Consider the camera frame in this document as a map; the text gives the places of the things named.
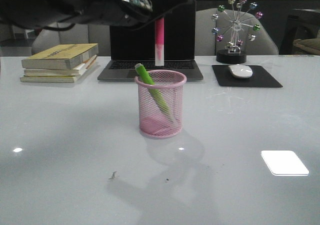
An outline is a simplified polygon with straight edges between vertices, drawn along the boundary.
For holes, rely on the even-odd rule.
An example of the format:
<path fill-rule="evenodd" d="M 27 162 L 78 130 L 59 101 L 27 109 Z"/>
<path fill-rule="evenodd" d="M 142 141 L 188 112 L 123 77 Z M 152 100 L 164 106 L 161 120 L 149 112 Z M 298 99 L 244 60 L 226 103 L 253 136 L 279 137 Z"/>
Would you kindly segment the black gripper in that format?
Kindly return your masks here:
<path fill-rule="evenodd" d="M 53 23 L 139 29 L 192 0 L 0 0 L 0 22 L 53 30 Z"/>

